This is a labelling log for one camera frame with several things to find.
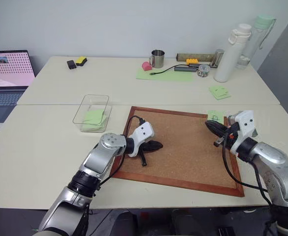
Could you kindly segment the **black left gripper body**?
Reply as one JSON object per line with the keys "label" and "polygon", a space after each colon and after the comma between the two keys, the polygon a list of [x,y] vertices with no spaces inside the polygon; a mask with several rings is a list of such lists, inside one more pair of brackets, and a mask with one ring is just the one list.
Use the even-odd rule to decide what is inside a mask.
{"label": "black left gripper body", "polygon": [[152,143],[151,141],[144,142],[140,145],[139,150],[143,153],[152,152]]}

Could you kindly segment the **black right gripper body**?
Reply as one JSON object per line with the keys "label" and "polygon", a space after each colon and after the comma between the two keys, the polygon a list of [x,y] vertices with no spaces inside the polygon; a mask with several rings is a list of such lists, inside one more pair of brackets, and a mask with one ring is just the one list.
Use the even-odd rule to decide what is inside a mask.
{"label": "black right gripper body", "polygon": [[232,147],[238,138],[238,131],[240,130],[239,123],[236,122],[227,127],[219,123],[219,130],[222,133],[220,137],[220,145],[226,144],[226,147]]}

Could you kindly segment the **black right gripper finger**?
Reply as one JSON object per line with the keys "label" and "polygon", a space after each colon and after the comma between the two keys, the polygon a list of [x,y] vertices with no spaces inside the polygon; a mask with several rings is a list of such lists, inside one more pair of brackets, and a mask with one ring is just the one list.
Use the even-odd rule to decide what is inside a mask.
{"label": "black right gripper finger", "polygon": [[217,137],[221,138],[224,136],[224,126],[223,125],[206,125],[206,126]]}
{"label": "black right gripper finger", "polygon": [[205,122],[207,128],[211,131],[226,131],[227,127],[217,121],[207,120]]}

